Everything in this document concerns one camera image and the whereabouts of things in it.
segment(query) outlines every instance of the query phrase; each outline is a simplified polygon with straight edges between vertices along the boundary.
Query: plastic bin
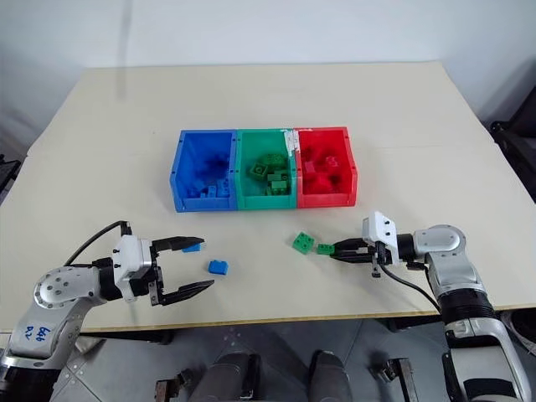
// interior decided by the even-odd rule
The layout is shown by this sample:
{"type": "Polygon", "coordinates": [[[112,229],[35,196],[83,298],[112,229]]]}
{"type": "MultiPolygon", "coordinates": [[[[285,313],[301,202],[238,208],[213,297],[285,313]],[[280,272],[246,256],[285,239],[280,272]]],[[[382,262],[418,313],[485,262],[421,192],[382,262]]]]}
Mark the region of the plastic bin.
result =
{"type": "Polygon", "coordinates": [[[350,207],[358,195],[355,165],[346,127],[297,128],[298,208],[350,207]]]}
{"type": "Polygon", "coordinates": [[[234,182],[238,209],[296,207],[296,161],[294,152],[289,152],[286,148],[285,132],[288,130],[282,128],[237,131],[234,182]],[[281,160],[281,156],[285,158],[284,166],[270,166],[270,160],[281,160]],[[254,172],[256,163],[259,168],[257,173],[254,172]],[[284,171],[286,177],[268,178],[268,175],[281,175],[284,171]],[[279,184],[285,188],[278,189],[279,184]]]}
{"type": "Polygon", "coordinates": [[[236,209],[236,130],[184,130],[169,181],[177,212],[236,209]]]}

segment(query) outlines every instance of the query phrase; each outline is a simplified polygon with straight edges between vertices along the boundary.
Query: white wall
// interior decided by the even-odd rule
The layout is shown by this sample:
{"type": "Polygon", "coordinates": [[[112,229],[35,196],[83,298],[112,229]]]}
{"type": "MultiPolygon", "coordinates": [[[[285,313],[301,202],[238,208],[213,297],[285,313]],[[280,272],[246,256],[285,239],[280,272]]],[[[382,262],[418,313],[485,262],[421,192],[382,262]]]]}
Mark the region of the white wall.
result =
{"type": "Polygon", "coordinates": [[[440,59],[489,121],[536,84],[536,1],[0,0],[0,51],[0,135],[24,147],[117,65],[440,59]]]}

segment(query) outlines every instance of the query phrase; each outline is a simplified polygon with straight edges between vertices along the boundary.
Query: blue lego brick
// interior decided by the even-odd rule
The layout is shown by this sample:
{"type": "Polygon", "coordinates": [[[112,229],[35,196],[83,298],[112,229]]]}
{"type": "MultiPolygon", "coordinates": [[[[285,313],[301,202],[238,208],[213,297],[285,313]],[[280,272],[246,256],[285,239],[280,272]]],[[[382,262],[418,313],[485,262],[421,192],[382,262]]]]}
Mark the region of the blue lego brick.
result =
{"type": "Polygon", "coordinates": [[[217,275],[227,275],[229,264],[227,261],[212,260],[209,263],[209,272],[217,275]]]}
{"type": "Polygon", "coordinates": [[[216,198],[216,193],[216,186],[209,186],[209,193],[207,194],[207,197],[216,198]]]}
{"type": "Polygon", "coordinates": [[[236,210],[235,154],[236,130],[181,131],[169,177],[177,212],[236,210]]]}
{"type": "Polygon", "coordinates": [[[195,253],[196,251],[201,251],[201,243],[198,245],[190,245],[189,247],[183,249],[183,253],[195,253]]]}

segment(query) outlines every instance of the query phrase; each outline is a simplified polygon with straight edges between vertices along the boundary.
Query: white table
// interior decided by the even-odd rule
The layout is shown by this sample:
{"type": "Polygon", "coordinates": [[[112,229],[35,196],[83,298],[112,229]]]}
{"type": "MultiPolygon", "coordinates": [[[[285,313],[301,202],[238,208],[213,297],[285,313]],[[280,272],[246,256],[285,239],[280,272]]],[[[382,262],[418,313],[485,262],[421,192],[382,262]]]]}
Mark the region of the white table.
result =
{"type": "MultiPolygon", "coordinates": [[[[45,271],[118,219],[147,239],[206,239],[201,253],[161,254],[168,290],[216,283],[168,307],[111,302],[85,330],[430,313],[424,297],[372,278],[369,265],[291,248],[300,231],[327,243],[360,236],[374,209],[400,233],[459,227],[495,307],[536,306],[536,209],[440,64],[87,70],[0,207],[0,329],[13,328],[45,271]],[[174,211],[168,177],[181,129],[278,126],[348,127],[356,207],[174,211]],[[229,274],[211,276],[212,259],[227,260],[229,274]]],[[[109,255],[117,240],[106,235],[80,261],[109,255]]],[[[427,288],[422,273],[393,270],[427,288]]]]}

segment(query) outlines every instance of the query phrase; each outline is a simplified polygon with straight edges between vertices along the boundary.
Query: metal floor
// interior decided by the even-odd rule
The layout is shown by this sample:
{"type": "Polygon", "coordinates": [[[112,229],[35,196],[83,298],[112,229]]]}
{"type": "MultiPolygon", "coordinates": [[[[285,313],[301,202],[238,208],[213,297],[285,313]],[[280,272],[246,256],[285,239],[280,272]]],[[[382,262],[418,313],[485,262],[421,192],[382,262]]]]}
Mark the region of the metal floor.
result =
{"type": "MultiPolygon", "coordinates": [[[[321,348],[345,363],[355,401],[403,401],[398,380],[378,384],[368,372],[374,353],[410,359],[420,401],[448,401],[442,328],[434,323],[393,333],[371,319],[183,329],[167,346],[109,339],[69,362],[52,400],[148,402],[154,400],[158,379],[171,379],[185,368],[202,373],[222,354],[248,351],[262,356],[267,399],[302,402],[307,401],[309,361],[321,348]]],[[[518,353],[536,384],[536,358],[521,348],[518,353]]],[[[186,399],[182,394],[175,400],[186,399]]]]}

